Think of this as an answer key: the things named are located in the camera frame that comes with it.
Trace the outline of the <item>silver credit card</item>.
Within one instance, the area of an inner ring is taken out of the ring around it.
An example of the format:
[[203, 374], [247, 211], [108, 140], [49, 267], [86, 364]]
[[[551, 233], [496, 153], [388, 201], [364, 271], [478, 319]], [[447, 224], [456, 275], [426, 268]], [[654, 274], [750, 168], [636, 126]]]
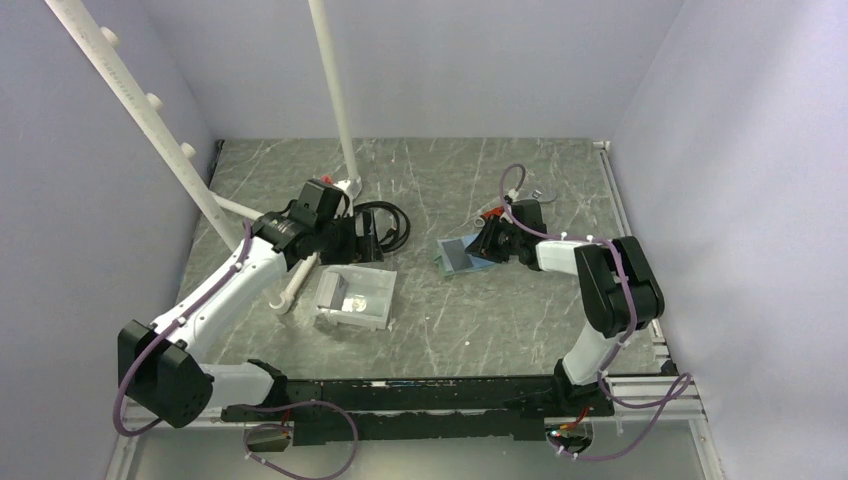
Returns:
[[461, 238], [444, 240], [440, 243], [441, 260], [446, 273], [469, 270], [473, 267], [471, 257], [465, 252]]

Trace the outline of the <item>dark card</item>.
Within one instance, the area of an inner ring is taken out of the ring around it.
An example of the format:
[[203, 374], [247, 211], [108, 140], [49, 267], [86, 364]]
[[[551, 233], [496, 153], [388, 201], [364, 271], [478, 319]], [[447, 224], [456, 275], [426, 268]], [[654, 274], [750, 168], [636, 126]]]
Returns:
[[331, 280], [328, 308], [332, 310], [341, 310], [348, 289], [348, 282], [337, 272], [332, 273]]

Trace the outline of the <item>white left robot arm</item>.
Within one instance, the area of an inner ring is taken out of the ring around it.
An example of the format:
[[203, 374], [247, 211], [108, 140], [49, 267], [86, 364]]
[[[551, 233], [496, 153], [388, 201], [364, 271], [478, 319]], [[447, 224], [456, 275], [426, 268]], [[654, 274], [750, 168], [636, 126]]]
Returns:
[[209, 408], [253, 411], [264, 420], [287, 408], [287, 378], [269, 364], [209, 365], [204, 358], [223, 331], [282, 273], [325, 255], [348, 264], [355, 255], [353, 184], [307, 180], [278, 211], [247, 216], [226, 261], [174, 307], [120, 331], [118, 393], [112, 421], [126, 437], [167, 424], [183, 428]]

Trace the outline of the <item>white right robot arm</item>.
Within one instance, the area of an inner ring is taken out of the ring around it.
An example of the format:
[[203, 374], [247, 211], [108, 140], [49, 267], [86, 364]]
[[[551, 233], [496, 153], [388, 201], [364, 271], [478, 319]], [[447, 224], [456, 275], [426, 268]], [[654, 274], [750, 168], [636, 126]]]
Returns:
[[465, 252], [493, 263], [515, 257], [530, 270], [577, 278], [586, 322], [574, 346], [557, 361], [550, 391], [553, 406], [564, 415], [588, 404], [615, 354], [665, 310], [637, 238], [554, 237], [534, 199], [513, 202], [501, 216], [488, 217]]

